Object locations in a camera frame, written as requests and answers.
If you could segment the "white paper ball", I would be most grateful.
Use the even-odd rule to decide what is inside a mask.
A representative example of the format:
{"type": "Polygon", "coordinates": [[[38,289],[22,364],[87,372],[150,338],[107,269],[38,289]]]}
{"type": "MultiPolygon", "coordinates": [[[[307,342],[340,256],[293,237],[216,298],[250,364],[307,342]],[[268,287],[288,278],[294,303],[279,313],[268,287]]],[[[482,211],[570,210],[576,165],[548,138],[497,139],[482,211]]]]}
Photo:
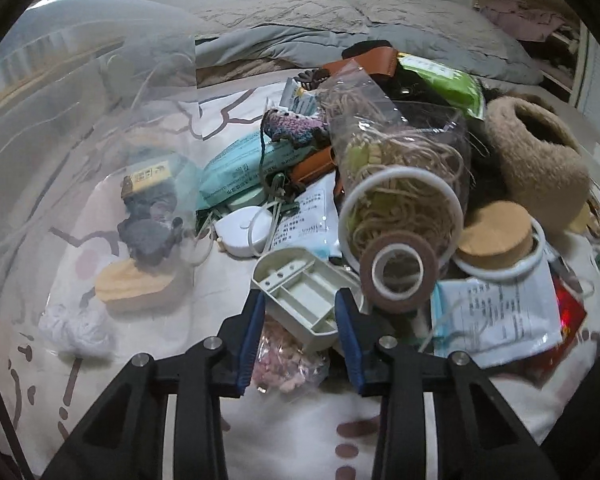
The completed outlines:
{"type": "Polygon", "coordinates": [[[41,314],[38,329],[62,353],[107,359],[114,350],[114,336],[99,310],[52,304],[41,314]]]}

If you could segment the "wooden oval piece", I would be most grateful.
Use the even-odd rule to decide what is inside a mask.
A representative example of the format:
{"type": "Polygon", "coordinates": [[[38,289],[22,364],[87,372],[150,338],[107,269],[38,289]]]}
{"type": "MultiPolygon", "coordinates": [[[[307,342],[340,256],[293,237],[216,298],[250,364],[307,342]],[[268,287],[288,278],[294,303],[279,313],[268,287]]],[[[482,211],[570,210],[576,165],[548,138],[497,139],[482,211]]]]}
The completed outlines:
{"type": "Polygon", "coordinates": [[[132,259],[116,261],[95,278],[95,295],[110,310],[157,307],[167,300],[178,274],[172,269],[147,269],[132,259]]]}

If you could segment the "blue brown crochet piece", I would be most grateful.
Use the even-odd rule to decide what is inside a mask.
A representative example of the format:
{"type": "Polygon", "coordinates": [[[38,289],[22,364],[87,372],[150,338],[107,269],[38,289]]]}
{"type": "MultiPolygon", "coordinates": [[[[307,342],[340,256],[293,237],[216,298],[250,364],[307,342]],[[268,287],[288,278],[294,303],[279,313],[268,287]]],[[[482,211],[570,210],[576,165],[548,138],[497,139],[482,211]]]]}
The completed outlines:
{"type": "Polygon", "coordinates": [[[158,266],[182,240],[184,220],[172,183],[162,182],[122,197],[128,216],[118,226],[129,255],[142,266],[158,266]]]}

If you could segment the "grey plastic tray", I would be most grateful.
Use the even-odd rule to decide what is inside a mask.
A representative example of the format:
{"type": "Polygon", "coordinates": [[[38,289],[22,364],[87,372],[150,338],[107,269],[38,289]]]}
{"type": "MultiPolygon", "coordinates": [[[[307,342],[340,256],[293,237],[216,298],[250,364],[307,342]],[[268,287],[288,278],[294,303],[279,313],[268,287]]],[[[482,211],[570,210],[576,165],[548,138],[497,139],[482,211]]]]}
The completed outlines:
{"type": "Polygon", "coordinates": [[[268,297],[266,313],[291,333],[305,352],[327,350],[337,343],[335,298],[339,289],[350,289],[358,310],[370,312],[354,273],[301,247],[274,250],[260,257],[251,284],[268,297]]]}

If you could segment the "yellow tissue packet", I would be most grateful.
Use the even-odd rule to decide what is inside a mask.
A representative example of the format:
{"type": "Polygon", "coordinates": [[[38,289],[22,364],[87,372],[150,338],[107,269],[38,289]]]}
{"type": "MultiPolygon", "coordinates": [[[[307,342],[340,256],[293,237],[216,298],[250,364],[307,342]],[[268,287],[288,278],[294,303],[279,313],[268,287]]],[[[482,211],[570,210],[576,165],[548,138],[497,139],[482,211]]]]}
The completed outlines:
{"type": "Polygon", "coordinates": [[[172,172],[169,163],[166,160],[156,162],[126,174],[122,180],[121,197],[128,198],[134,194],[144,192],[148,188],[169,181],[171,178],[172,172]]]}

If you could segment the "pink beads bag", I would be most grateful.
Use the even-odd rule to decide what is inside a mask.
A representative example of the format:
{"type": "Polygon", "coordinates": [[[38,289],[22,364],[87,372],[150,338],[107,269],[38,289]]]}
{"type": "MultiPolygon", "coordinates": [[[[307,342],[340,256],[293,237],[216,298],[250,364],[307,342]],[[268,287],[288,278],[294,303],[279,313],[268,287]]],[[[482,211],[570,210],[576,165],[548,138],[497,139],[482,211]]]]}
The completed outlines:
{"type": "Polygon", "coordinates": [[[265,315],[251,375],[251,383],[259,391],[300,394],[321,385],[328,372],[326,353],[305,352],[288,330],[265,315]]]}

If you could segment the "brown tape roll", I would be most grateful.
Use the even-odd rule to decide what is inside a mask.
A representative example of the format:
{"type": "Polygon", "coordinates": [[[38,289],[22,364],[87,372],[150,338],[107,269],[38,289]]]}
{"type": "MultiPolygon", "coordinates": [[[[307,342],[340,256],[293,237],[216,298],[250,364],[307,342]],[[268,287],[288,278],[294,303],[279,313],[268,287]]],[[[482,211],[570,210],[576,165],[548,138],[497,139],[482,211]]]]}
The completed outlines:
{"type": "Polygon", "coordinates": [[[434,290],[438,271],[429,243],[406,231],[382,234],[360,259],[364,296],[374,307],[391,314],[419,309],[434,290]]]}

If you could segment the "white round tape measure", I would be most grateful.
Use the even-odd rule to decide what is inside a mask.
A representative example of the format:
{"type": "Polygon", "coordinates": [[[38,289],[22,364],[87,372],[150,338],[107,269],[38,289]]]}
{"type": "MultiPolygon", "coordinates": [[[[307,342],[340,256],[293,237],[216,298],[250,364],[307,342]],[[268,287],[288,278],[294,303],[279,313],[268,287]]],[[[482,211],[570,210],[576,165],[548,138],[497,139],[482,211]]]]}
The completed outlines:
{"type": "Polygon", "coordinates": [[[272,214],[263,207],[237,209],[215,222],[220,245],[235,258],[260,256],[270,235],[272,214]]]}

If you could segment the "clear plastic storage bin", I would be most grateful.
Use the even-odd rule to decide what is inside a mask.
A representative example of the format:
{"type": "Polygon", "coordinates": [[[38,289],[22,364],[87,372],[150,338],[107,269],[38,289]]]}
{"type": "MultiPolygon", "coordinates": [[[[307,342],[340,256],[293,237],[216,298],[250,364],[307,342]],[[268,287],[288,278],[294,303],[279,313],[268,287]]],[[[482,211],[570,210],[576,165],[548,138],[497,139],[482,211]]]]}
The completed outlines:
{"type": "Polygon", "coordinates": [[[199,182],[195,36],[193,15],[146,0],[41,0],[9,29],[0,43],[0,328],[74,356],[38,320],[52,304],[89,308],[114,336],[110,356],[95,360],[128,351],[129,320],[170,302],[110,310],[95,278],[132,259],[117,230],[128,216],[123,177],[163,160],[182,240],[143,267],[186,283],[199,182]]]}

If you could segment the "white foil pouch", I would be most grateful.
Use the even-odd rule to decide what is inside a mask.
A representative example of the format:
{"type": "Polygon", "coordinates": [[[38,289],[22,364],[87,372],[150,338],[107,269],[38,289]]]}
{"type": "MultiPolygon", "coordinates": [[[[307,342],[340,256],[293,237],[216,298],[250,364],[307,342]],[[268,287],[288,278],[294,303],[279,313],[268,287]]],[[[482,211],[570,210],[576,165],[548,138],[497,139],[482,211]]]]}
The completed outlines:
{"type": "Polygon", "coordinates": [[[334,189],[336,172],[325,174],[299,195],[294,214],[280,220],[271,249],[302,247],[318,258],[341,257],[338,211],[334,189]]]}

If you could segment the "clear jar with twine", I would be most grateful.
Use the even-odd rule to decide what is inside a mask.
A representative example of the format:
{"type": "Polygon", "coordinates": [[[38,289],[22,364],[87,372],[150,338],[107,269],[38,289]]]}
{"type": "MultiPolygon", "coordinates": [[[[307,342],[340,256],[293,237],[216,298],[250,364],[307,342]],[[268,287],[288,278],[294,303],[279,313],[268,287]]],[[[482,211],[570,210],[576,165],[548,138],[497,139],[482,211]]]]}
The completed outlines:
{"type": "Polygon", "coordinates": [[[444,268],[456,251],[468,201],[464,114],[420,99],[394,102],[349,63],[317,90],[343,186],[338,238],[353,269],[379,237],[422,238],[444,268]]]}

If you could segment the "teal mask packet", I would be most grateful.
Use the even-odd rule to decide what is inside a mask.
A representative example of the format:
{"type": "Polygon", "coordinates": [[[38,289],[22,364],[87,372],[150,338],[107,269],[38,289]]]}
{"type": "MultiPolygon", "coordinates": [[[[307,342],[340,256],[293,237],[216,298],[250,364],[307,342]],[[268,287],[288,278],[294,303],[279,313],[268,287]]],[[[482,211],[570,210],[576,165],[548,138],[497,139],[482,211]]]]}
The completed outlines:
{"type": "Polygon", "coordinates": [[[265,174],[297,165],[313,152],[312,146],[294,148],[289,141],[265,141],[262,151],[260,133],[247,134],[230,144],[202,170],[197,208],[210,209],[229,198],[260,184],[261,155],[265,174]]]}

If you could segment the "green wet wipes pack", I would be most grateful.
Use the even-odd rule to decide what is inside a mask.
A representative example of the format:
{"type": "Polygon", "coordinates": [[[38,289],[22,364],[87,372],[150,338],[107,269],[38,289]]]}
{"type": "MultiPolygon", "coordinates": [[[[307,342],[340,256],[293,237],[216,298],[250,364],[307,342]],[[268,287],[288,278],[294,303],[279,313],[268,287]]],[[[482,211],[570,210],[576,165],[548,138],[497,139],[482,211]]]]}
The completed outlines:
{"type": "Polygon", "coordinates": [[[398,62],[406,70],[421,76],[446,102],[468,118],[483,120],[486,112],[480,84],[468,73],[420,56],[398,53],[398,62]]]}

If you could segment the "purple crochet piece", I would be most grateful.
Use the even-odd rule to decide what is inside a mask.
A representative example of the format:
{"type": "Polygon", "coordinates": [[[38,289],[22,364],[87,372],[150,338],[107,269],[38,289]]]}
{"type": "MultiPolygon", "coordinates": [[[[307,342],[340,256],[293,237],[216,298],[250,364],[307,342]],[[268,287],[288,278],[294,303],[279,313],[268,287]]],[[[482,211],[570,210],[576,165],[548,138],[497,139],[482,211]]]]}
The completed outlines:
{"type": "Polygon", "coordinates": [[[324,122],[280,108],[264,113],[260,131],[272,142],[288,141],[294,148],[324,148],[330,143],[324,122]]]}

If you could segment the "grey quilt blanket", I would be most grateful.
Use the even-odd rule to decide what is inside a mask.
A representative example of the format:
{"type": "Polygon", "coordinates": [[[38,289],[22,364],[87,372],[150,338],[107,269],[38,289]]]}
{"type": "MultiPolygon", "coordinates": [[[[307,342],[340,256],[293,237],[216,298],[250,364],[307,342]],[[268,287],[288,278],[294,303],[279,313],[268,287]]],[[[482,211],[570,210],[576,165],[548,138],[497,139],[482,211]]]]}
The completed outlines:
{"type": "Polygon", "coordinates": [[[245,0],[194,13],[203,86],[257,74],[315,68],[363,41],[468,74],[539,84],[521,44],[476,11],[448,0],[245,0]]]}

